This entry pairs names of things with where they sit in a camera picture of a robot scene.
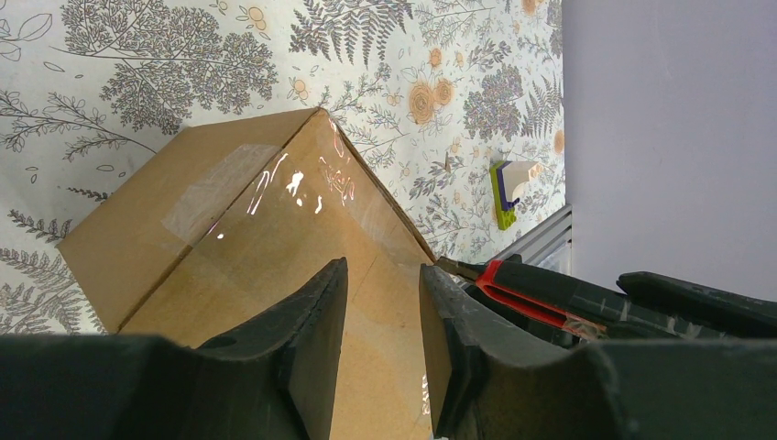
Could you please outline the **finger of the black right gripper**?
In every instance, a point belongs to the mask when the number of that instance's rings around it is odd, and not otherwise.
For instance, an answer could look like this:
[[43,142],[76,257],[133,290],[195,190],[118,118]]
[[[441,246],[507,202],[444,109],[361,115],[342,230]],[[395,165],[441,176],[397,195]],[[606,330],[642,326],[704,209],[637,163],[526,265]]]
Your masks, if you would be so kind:
[[729,291],[638,271],[624,273],[616,281],[639,306],[731,336],[776,337],[776,303]]
[[462,282],[461,286],[470,297],[485,305],[486,308],[488,308],[490,311],[500,315],[501,317],[511,322],[513,325],[516,325],[518,328],[532,334],[533,336],[565,349],[570,349],[577,345],[576,336],[568,334],[548,324],[543,324],[532,320],[518,312],[509,309],[506,305],[500,304],[488,298],[476,285]]

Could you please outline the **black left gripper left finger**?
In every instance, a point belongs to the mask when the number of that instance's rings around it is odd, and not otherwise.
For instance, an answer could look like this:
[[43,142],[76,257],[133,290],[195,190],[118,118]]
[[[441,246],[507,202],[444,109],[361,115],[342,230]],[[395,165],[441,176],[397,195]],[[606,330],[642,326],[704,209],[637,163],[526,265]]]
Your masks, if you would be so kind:
[[4,439],[326,439],[348,266],[201,346],[158,335],[5,335]]

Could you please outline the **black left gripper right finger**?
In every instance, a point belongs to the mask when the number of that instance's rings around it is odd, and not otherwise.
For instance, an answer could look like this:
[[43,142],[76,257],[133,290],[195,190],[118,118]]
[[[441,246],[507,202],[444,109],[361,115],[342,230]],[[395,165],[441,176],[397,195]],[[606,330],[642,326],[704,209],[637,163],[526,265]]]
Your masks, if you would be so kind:
[[447,439],[773,439],[776,337],[674,317],[679,338],[518,328],[436,265],[419,275],[432,431]]

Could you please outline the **red black utility knife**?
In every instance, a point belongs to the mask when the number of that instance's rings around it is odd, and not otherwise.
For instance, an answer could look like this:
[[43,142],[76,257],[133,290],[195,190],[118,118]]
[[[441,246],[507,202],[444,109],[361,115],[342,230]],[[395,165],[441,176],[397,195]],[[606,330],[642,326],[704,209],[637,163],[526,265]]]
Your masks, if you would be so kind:
[[470,264],[440,257],[435,265],[474,283],[490,300],[581,339],[681,336],[673,317],[624,293],[515,259]]

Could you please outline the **brown cardboard express box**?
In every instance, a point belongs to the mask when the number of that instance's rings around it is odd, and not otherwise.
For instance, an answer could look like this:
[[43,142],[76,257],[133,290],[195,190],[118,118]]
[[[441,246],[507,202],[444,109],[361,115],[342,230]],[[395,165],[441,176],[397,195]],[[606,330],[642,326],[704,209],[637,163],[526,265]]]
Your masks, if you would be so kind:
[[418,229],[322,108],[189,127],[59,252],[107,331],[189,347],[346,258],[333,439],[428,439]]

